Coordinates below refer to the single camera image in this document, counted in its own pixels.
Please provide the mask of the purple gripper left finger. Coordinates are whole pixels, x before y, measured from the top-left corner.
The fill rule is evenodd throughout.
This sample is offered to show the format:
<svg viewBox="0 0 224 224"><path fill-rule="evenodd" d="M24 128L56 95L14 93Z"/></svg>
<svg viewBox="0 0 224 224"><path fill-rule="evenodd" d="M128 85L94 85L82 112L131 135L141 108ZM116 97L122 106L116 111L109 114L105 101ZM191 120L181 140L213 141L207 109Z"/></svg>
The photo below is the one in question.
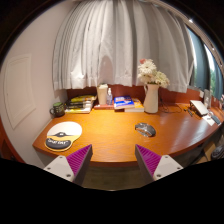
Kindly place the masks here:
<svg viewBox="0 0 224 224"><path fill-rule="evenodd" d="M56 157L44 170L81 186L92 155L92 145L87 145L67 157Z"/></svg>

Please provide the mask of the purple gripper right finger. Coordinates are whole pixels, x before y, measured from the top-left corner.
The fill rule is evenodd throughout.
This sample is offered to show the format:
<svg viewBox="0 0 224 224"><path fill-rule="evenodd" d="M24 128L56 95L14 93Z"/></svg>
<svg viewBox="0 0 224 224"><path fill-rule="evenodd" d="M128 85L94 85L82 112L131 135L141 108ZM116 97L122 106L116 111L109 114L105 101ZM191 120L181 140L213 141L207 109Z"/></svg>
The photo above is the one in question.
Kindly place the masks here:
<svg viewBox="0 0 224 224"><path fill-rule="evenodd" d="M182 169L169 155L160 156L151 150L135 145L135 156L143 179L151 183Z"/></svg>

